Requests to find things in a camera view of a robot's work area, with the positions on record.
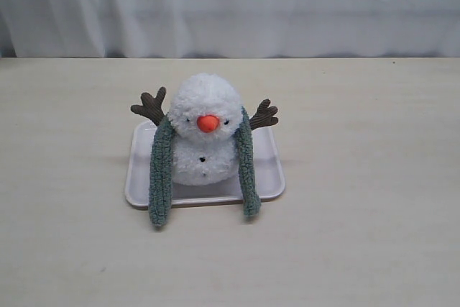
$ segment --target orange carrot nose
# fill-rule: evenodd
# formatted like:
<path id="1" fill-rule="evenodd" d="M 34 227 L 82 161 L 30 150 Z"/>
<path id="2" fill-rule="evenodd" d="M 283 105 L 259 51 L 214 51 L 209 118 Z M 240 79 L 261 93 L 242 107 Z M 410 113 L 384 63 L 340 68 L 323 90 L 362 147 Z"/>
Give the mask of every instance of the orange carrot nose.
<path id="1" fill-rule="evenodd" d="M 209 133 L 217 129 L 217 126 L 219 125 L 219 119 L 214 115 L 205 115 L 200 116 L 196 123 L 201 131 Z"/>

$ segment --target white backdrop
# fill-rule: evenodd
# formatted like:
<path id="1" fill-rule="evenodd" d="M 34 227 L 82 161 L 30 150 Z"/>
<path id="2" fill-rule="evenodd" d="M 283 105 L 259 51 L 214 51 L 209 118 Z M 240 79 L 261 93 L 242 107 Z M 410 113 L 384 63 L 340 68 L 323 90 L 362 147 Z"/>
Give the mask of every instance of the white backdrop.
<path id="1" fill-rule="evenodd" d="M 460 56 L 460 0 L 0 0 L 19 57 Z"/>

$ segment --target brown antler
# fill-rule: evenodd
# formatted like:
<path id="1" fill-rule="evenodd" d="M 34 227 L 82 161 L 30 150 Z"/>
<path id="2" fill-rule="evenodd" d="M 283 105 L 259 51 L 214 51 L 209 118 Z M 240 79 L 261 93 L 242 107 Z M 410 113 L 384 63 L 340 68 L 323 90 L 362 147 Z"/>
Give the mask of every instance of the brown antler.
<path id="1" fill-rule="evenodd" d="M 249 120 L 251 130 L 258 129 L 260 127 L 273 126 L 278 123 L 278 118 L 274 116 L 278 112 L 278 108 L 276 106 L 269 107 L 270 102 L 271 101 L 266 98 L 257 107 L 256 114 L 254 114 L 254 116 Z"/>
<path id="2" fill-rule="evenodd" d="M 131 111 L 152 120 L 152 122 L 158 126 L 165 117 L 165 113 L 163 113 L 163 110 L 161 109 L 165 96 L 166 88 L 164 86 L 158 90 L 157 97 L 153 97 L 149 93 L 142 93 L 142 106 L 139 104 L 133 104 L 131 106 Z"/>

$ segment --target tray rim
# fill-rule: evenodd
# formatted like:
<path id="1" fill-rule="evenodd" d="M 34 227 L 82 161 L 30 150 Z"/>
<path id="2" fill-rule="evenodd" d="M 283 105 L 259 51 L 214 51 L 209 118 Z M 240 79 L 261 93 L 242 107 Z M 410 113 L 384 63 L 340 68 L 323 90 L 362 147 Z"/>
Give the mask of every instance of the tray rim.
<path id="1" fill-rule="evenodd" d="M 124 185 L 124 195 L 126 198 L 126 201 L 133 207 L 136 208 L 141 208 L 145 209 L 148 207 L 148 204 L 144 203 L 138 203 L 134 201 L 131 197 L 131 194 L 129 193 L 129 187 L 131 185 L 130 181 L 132 178 L 132 171 L 133 171 L 133 166 L 134 166 L 134 149 L 137 144 L 137 138 L 138 138 L 138 132 L 142 127 L 144 127 L 146 124 L 153 126 L 153 128 L 156 130 L 157 126 L 147 120 L 140 122 L 135 128 L 134 131 L 132 132 L 132 142 L 131 142 L 131 149 L 129 151 L 129 162 L 128 162 L 128 172 L 126 174 L 126 181 Z M 280 159 L 280 154 L 276 145 L 275 141 L 275 136 L 273 134 L 273 129 L 271 127 L 265 127 L 265 130 L 268 130 L 268 135 L 270 138 L 270 144 L 272 145 L 273 148 L 273 153 L 275 155 L 275 161 L 276 161 L 276 166 L 277 166 L 277 172 L 280 176 L 280 188 L 276 190 L 276 193 L 274 193 L 271 196 L 261 196 L 260 199 L 262 202 L 267 202 L 267 201 L 273 201 L 280 197 L 285 189 L 286 189 L 286 180 L 284 173 L 282 171 L 282 166 L 281 166 L 281 159 Z M 219 204 L 230 204 L 230 203 L 242 203 L 242 198 L 237 198 L 235 196 L 222 196 L 222 197 L 205 197 L 205 198 L 193 198 L 193 199 L 172 199 L 172 206 L 173 207 L 178 207 L 178 206 L 210 206 L 210 205 L 219 205 Z"/>

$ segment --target stuffed snowman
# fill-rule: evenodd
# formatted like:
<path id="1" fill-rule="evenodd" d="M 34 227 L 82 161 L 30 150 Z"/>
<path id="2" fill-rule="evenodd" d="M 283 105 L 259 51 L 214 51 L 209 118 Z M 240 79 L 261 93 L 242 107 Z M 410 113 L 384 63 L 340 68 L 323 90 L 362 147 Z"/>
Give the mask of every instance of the stuffed snowman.
<path id="1" fill-rule="evenodd" d="M 157 125 L 150 161 L 149 215 L 155 226 L 167 223 L 173 183 L 208 185 L 239 175 L 244 215 L 259 213 L 252 130 L 278 123 L 277 107 L 265 99 L 250 119 L 240 95 L 218 75 L 200 73 L 184 81 L 161 109 L 166 89 L 141 96 L 131 110 Z"/>

